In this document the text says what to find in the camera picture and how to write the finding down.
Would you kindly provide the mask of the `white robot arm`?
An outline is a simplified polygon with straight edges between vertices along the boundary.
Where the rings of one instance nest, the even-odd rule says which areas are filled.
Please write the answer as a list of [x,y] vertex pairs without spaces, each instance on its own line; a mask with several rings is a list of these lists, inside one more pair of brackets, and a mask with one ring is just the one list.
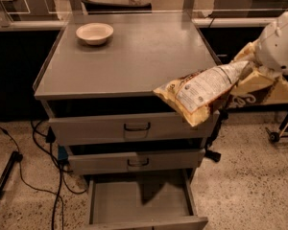
[[288,104],[288,11],[246,44],[232,62],[250,65],[232,88],[228,108]]

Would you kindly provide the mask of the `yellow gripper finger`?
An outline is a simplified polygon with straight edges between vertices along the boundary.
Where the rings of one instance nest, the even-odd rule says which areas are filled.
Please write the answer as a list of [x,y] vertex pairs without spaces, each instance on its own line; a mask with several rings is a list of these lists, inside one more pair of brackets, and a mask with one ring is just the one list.
[[287,79],[253,69],[230,91],[227,109],[271,104],[288,104]]
[[258,65],[259,61],[256,57],[256,46],[257,46],[258,40],[255,40],[253,42],[247,43],[239,52],[238,54],[233,58],[232,62],[237,61],[251,61],[254,64]]

